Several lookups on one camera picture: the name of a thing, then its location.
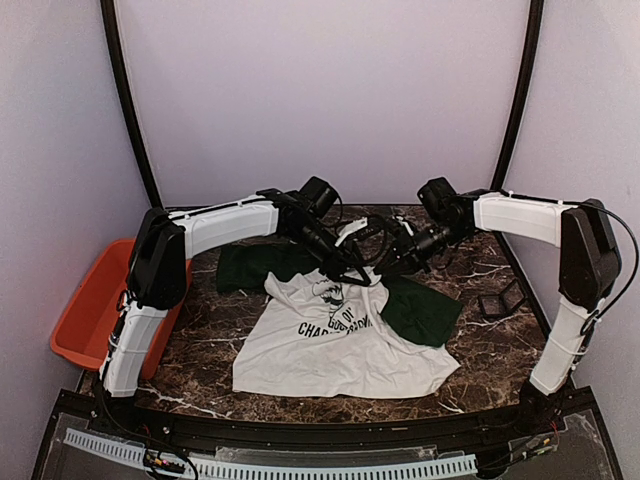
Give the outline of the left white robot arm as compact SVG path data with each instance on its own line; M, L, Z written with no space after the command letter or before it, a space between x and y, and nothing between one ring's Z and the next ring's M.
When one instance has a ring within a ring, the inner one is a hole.
M158 328L185 298L187 263L193 257L237 241L279 235L305 247L330 280L370 285L359 250L321 222L337 199L333 187L312 177L299 190L271 188L221 205L147 211L129 258L119 318L99 369L102 388L112 397L103 405L103 421L120 436L140 429L140 412L122 398L135 394Z

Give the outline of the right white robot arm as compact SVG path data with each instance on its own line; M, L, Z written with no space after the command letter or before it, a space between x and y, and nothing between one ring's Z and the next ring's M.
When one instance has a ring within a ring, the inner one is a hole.
M622 258L614 228L625 221L596 198L560 200L479 189L457 192L443 177L417 193L431 223L422 230L401 220L394 242L375 267L381 276L426 271L431 259L480 232L536 243L551 270L557 307L546 344L527 385L544 396L557 393L589 349L589 343L624 288L616 281Z

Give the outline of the white green Charlie Brown shirt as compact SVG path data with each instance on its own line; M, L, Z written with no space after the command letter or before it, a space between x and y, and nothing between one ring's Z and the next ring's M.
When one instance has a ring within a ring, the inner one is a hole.
M236 392L404 399L435 393L459 369L446 349L460 302L404 277L335 282L297 245L227 245L220 293L263 293L266 307L234 360Z

